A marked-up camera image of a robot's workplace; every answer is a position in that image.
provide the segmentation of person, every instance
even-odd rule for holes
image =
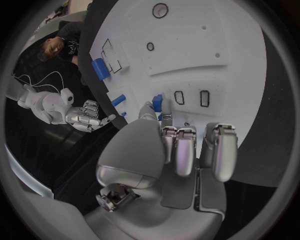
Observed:
[[[37,58],[46,62],[57,56],[59,59],[78,65],[80,34],[84,22],[67,23],[54,38],[48,38],[39,46]]]

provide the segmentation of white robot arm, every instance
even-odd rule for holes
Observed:
[[[31,109],[33,114],[47,124],[71,124],[82,132],[93,132],[116,118],[114,114],[99,120],[98,107],[95,101],[85,101],[83,107],[73,107],[74,96],[64,88],[60,94],[42,91],[37,92],[32,86],[22,85],[16,79],[9,81],[6,97],[17,101],[25,109]]]

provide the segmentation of hole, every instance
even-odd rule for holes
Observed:
[[[167,15],[168,12],[169,12],[169,8],[164,3],[158,3],[152,9],[152,14],[157,19],[162,19]]]
[[[154,45],[153,45],[152,42],[148,42],[148,44],[147,44],[147,49],[148,49],[149,51],[153,51],[153,50],[154,50]]]
[[[203,90],[200,92],[200,106],[208,108],[210,105],[210,92]]]
[[[174,96],[175,96],[176,103],[178,103],[179,105],[185,104],[185,97],[184,97],[184,93],[182,91],[176,91],[174,93]]]

